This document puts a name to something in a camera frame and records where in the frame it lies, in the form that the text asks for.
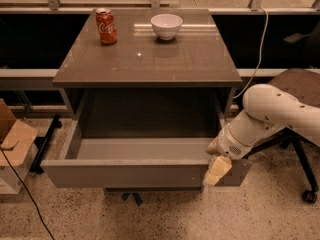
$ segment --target soda can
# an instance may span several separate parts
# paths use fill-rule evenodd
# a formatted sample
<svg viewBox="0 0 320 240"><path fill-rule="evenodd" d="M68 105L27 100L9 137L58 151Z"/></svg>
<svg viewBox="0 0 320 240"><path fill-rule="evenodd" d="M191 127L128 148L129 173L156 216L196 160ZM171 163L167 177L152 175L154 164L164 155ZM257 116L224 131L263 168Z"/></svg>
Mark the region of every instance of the soda can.
<svg viewBox="0 0 320 240"><path fill-rule="evenodd" d="M114 25L114 17L110 9L100 8L96 10L96 22L103 44L117 42L117 30Z"/></svg>

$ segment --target concrete floor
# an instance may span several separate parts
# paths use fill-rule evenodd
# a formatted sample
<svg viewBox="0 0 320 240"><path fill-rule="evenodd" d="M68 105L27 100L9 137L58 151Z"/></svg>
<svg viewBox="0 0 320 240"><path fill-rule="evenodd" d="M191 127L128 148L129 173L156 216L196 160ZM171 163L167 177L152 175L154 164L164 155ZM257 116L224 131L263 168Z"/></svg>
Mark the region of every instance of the concrete floor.
<svg viewBox="0 0 320 240"><path fill-rule="evenodd" d="M56 159L70 119L62 119L46 159ZM49 119L29 119L43 135ZM320 181L320 149L304 144ZM25 183L55 239L320 239L320 201L304 203L309 188L291 146L253 155L240 187L209 187L202 193L141 193L139 208L121 193L103 189L57 189L46 174ZM50 239L25 189L0 195L0 239Z"/></svg>

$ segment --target white bowl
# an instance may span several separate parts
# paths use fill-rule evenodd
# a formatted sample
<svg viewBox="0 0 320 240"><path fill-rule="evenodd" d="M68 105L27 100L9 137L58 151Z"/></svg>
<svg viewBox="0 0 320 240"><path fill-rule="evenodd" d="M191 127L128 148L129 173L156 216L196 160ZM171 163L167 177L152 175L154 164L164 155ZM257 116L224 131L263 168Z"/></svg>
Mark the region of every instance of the white bowl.
<svg viewBox="0 0 320 240"><path fill-rule="evenodd" d="M171 40L180 30L183 20L174 14L158 14L151 19L153 31L163 40Z"/></svg>

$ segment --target cardboard box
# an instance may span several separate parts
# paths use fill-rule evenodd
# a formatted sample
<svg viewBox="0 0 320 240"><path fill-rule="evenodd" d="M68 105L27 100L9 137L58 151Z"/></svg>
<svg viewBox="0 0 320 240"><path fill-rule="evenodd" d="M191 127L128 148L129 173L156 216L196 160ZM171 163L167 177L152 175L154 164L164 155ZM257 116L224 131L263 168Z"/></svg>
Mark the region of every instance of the cardboard box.
<svg viewBox="0 0 320 240"><path fill-rule="evenodd" d="M25 180L37 153L34 140L38 131L17 120L3 99L0 99L1 149L21 180ZM0 194L18 194L21 182L0 152Z"/></svg>

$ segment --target brown cushion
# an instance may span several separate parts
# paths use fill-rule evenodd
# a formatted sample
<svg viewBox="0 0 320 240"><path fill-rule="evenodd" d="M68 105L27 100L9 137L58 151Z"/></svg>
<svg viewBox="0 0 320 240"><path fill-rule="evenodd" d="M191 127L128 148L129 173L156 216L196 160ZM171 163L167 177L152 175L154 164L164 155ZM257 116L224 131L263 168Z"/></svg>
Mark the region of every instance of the brown cushion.
<svg viewBox="0 0 320 240"><path fill-rule="evenodd" d="M320 108L320 74L306 69L288 69L268 84L291 94L304 104Z"/></svg>

